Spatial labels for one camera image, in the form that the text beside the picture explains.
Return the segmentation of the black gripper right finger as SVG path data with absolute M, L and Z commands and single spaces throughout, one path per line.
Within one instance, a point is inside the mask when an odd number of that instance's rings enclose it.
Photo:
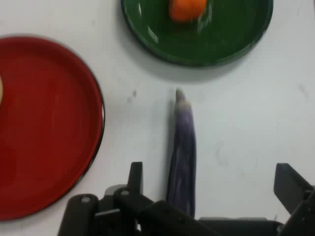
M 290 214 L 280 236 L 315 234 L 315 187 L 287 163 L 276 165 L 274 193 Z

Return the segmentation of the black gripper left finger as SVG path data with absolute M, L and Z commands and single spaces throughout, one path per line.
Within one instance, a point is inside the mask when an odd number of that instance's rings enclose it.
M 127 185 L 101 200 L 93 194 L 69 199 L 59 236 L 137 236 L 140 212 L 153 201 L 143 194 L 143 164 L 133 162 Z

